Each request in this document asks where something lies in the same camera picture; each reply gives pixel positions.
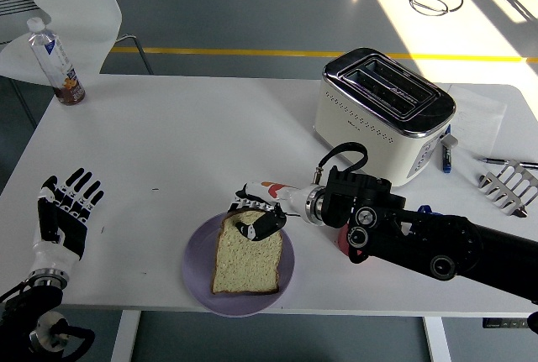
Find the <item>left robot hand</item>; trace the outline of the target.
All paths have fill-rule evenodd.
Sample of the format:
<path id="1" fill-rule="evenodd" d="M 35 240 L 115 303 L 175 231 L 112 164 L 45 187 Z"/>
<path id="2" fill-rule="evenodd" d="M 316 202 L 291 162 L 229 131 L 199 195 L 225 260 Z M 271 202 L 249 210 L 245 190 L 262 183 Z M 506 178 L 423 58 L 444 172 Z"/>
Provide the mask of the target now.
<path id="1" fill-rule="evenodd" d="M 32 271 L 70 272 L 82 259 L 87 221 L 103 196 L 101 182 L 83 168 L 63 182 L 51 176 L 43 183 L 37 200 L 39 225 L 34 236 Z"/>

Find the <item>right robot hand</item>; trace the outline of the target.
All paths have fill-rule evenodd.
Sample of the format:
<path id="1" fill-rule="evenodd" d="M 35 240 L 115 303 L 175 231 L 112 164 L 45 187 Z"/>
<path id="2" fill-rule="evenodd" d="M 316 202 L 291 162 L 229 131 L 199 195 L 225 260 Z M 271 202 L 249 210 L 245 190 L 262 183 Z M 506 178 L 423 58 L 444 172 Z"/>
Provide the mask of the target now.
<path id="1" fill-rule="evenodd" d="M 299 216 L 317 223 L 314 198 L 317 186 L 299 189 L 274 182 L 249 182 L 235 193 L 229 212 L 260 211 L 254 222 L 234 223 L 240 233 L 251 241 L 261 241 L 284 227 L 288 216 Z"/>

